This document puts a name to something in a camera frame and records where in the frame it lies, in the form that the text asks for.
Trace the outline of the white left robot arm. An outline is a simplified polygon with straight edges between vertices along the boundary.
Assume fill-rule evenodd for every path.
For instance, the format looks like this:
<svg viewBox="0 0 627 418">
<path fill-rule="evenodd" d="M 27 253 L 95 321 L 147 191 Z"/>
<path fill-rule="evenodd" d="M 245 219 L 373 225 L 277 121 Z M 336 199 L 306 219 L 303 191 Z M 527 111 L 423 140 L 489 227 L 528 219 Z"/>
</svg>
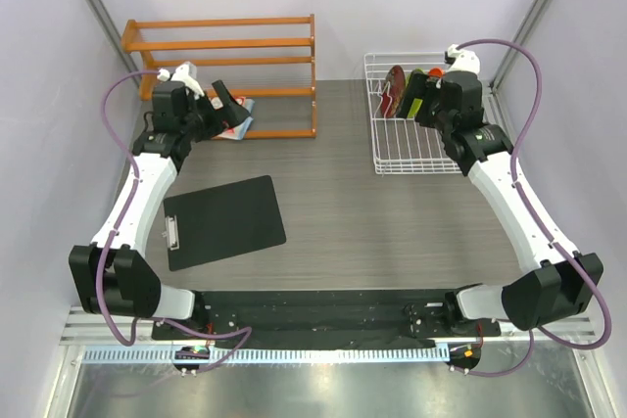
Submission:
<svg viewBox="0 0 627 418">
<path fill-rule="evenodd" d="M 219 108 L 193 78 L 177 75 L 152 93 L 153 128 L 132 146 L 121 144 L 129 172 L 112 211 L 86 246 L 77 245 L 69 266 L 84 311 L 103 317 L 114 338 L 125 337 L 114 317 L 143 319 L 174 326 L 186 338 L 201 337 L 209 315 L 199 294 L 165 285 L 145 259 L 147 238 L 166 192 L 193 144 L 219 136 L 245 114 L 221 81 L 214 84 Z"/>
</svg>

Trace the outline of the red floral plate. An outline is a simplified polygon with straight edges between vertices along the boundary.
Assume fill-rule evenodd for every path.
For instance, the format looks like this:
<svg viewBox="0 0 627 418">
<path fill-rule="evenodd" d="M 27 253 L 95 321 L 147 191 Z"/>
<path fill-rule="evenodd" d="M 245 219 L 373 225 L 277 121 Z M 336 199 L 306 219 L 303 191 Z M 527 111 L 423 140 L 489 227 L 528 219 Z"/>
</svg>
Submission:
<svg viewBox="0 0 627 418">
<path fill-rule="evenodd" d="M 381 93 L 380 111 L 384 118 L 396 116 L 406 88 L 406 76 L 401 66 L 392 66 L 386 74 Z"/>
</svg>

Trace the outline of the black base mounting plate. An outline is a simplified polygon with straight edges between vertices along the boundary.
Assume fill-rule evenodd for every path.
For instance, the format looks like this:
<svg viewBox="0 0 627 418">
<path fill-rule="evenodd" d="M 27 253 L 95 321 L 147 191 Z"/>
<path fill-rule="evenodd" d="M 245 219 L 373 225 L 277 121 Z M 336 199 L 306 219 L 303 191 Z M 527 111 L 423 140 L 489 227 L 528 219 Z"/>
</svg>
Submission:
<svg viewBox="0 0 627 418">
<path fill-rule="evenodd" d="M 498 337 L 489 318 L 462 319 L 446 289 L 205 291 L 185 326 L 222 334 L 249 327 L 247 348 L 408 348 L 435 338 Z"/>
</svg>

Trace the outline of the perforated aluminium front rail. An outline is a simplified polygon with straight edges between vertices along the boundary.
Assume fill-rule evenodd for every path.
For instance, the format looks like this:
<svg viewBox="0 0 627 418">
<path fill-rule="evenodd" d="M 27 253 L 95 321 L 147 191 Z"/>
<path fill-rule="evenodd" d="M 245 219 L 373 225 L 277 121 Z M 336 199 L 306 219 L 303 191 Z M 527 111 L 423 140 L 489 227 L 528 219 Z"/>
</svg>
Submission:
<svg viewBox="0 0 627 418">
<path fill-rule="evenodd" d="M 229 354 L 225 348 L 145 345 L 136 347 L 93 346 L 85 349 L 85 364 L 210 364 L 226 357 L 228 365 L 248 364 L 353 364 L 447 362 L 449 347 L 367 349 L 367 350 L 288 350 L 239 349 Z"/>
</svg>

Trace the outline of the lime green plate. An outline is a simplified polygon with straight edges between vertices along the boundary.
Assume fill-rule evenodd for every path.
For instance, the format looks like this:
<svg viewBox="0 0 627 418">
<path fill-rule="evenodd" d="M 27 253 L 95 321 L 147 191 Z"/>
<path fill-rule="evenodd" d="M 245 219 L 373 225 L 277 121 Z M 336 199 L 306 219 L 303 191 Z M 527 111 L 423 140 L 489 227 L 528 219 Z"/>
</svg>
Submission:
<svg viewBox="0 0 627 418">
<path fill-rule="evenodd" d="M 415 69 L 410 73 L 400 103 L 399 117 L 408 118 L 413 102 L 423 98 L 426 80 L 427 75 L 421 69 Z"/>
</svg>

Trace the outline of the orange wooden shelf rack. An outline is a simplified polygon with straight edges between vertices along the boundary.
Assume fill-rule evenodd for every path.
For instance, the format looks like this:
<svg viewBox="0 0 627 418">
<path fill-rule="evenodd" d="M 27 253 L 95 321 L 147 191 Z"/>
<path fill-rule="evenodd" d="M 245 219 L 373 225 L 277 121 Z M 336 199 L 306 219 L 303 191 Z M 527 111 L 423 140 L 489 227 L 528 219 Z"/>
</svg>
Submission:
<svg viewBox="0 0 627 418">
<path fill-rule="evenodd" d="M 317 135 L 315 15 L 217 20 L 127 21 L 125 53 L 147 69 L 173 70 L 189 61 L 214 97 L 222 80 L 230 93 L 263 104 L 249 139 Z"/>
</svg>

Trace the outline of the orange plate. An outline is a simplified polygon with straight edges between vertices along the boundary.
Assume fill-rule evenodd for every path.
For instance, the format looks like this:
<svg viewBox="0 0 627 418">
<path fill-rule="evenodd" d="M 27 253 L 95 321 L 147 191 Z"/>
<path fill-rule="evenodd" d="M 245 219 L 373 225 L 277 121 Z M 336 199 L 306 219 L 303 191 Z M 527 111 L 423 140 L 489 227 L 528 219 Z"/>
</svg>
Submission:
<svg viewBox="0 0 627 418">
<path fill-rule="evenodd" d="M 445 71 L 443 69 L 433 68 L 428 72 L 427 75 L 430 80 L 440 80 L 444 74 L 445 74 Z"/>
</svg>

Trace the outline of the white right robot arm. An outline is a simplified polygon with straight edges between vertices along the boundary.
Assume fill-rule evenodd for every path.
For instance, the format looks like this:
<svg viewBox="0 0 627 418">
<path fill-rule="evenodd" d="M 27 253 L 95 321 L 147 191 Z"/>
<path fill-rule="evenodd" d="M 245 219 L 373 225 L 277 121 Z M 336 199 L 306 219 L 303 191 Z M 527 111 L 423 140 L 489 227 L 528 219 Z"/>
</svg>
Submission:
<svg viewBox="0 0 627 418">
<path fill-rule="evenodd" d="M 503 129 L 485 121 L 482 84 L 469 70 L 413 74 L 406 90 L 415 117 L 435 129 L 447 156 L 479 190 L 514 249 L 520 277 L 503 286 L 458 289 L 442 311 L 448 331 L 467 333 L 479 318 L 508 320 L 523 331 L 584 312 L 598 293 L 603 263 L 583 254 L 558 228 L 522 172 Z"/>
</svg>

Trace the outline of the black clipboard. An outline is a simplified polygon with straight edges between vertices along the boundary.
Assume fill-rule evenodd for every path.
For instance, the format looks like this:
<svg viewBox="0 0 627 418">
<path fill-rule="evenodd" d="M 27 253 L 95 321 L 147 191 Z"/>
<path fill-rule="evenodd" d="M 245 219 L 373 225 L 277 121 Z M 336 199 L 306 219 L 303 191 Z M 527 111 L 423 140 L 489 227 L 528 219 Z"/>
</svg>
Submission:
<svg viewBox="0 0 627 418">
<path fill-rule="evenodd" d="M 168 197 L 164 212 L 172 272 L 286 243 L 268 175 Z"/>
</svg>

